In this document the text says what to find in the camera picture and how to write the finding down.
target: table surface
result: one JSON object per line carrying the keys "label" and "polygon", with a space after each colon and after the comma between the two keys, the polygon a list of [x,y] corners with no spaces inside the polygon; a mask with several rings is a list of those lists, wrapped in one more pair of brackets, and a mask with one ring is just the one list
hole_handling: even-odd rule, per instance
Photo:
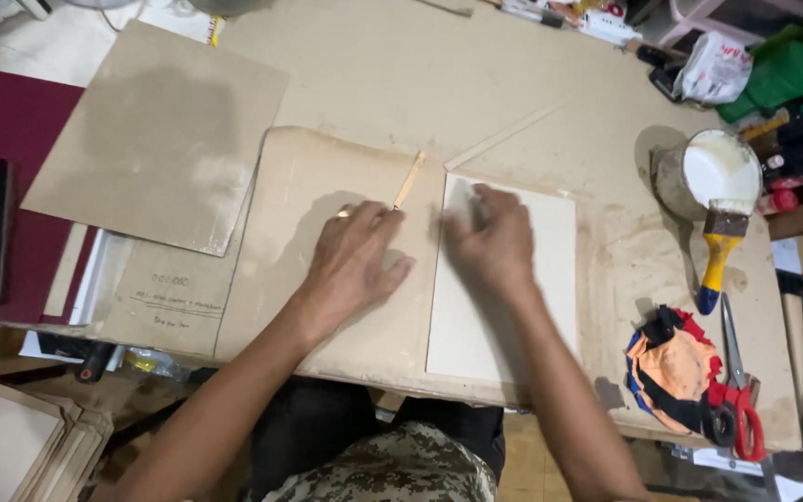
{"label": "table surface", "polygon": [[[292,75],[275,125],[451,159],[531,112],[559,105],[464,168],[561,190],[578,202],[579,350],[589,379],[624,434],[701,444],[671,433],[637,407],[624,382],[624,350],[656,305],[696,312],[692,292],[708,260],[701,224],[676,223],[653,197],[649,151],[718,127],[717,115],[671,105],[648,82],[646,65],[606,42],[475,1],[471,19],[411,0],[269,4],[232,20],[219,46]],[[39,23],[33,27],[39,52],[21,58],[0,47],[0,70],[86,85],[113,36],[102,30],[97,13],[61,9],[71,16],[53,28],[59,37],[39,40],[39,26],[53,21]],[[18,30],[8,36],[10,47],[20,46]],[[45,45],[67,40],[78,42],[57,50]],[[84,53],[83,44],[91,47]],[[800,449],[783,310],[763,218],[752,218],[748,235],[731,253],[724,290],[743,364],[762,382],[757,410],[766,446]],[[697,315],[697,321],[722,348],[719,310]],[[321,375],[469,401],[503,396],[497,385],[474,390],[428,375],[386,380],[355,368]]]}

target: yellow brush handle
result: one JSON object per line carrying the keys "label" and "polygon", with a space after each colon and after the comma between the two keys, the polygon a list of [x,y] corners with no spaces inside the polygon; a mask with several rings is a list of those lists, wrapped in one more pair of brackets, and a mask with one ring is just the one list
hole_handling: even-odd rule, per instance
{"label": "yellow brush handle", "polygon": [[724,278],[724,265],[730,251],[740,243],[742,237],[704,233],[702,236],[708,242],[708,268],[702,279],[702,286],[709,290],[720,291],[721,279]]}

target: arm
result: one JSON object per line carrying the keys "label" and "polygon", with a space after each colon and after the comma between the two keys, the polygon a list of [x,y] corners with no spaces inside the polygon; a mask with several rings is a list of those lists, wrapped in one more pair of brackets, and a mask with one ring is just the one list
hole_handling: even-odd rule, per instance
{"label": "arm", "polygon": [[113,500],[174,502],[214,485],[277,389],[352,314],[387,299],[414,266],[381,260],[404,220],[376,202],[324,226],[309,276],[234,360],[171,417],[117,483]]}
{"label": "arm", "polygon": [[517,326],[535,413],[575,500],[648,500],[625,442],[553,324],[532,267],[528,210],[507,192],[476,185],[488,214],[474,232],[445,217],[452,248],[507,304]]}

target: maroon paper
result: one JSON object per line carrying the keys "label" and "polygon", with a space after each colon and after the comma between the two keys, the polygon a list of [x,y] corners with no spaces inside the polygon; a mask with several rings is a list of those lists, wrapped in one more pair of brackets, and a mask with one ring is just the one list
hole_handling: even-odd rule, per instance
{"label": "maroon paper", "polygon": [[76,295],[79,293],[79,284],[82,276],[86,272],[88,258],[92,256],[92,247],[95,245],[95,236],[98,234],[97,227],[88,227],[86,236],[82,241],[82,248],[79,250],[79,259],[76,261],[76,268],[73,270],[70,288],[67,290],[67,299],[64,300],[64,310],[61,315],[41,315],[39,322],[42,324],[70,324],[70,317],[73,313],[73,304],[76,303]]}
{"label": "maroon paper", "polygon": [[[27,195],[83,90],[0,72],[0,157],[15,167],[14,207]],[[15,210],[0,321],[39,322],[71,225],[47,214]]]}

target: glue bucket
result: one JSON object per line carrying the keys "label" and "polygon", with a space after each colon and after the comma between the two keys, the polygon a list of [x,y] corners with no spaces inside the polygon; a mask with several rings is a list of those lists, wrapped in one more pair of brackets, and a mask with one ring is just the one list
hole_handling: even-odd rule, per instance
{"label": "glue bucket", "polygon": [[751,201],[761,195],[761,163],[736,136],[719,129],[699,131],[667,150],[653,153],[654,187],[673,213],[703,222],[708,201]]}

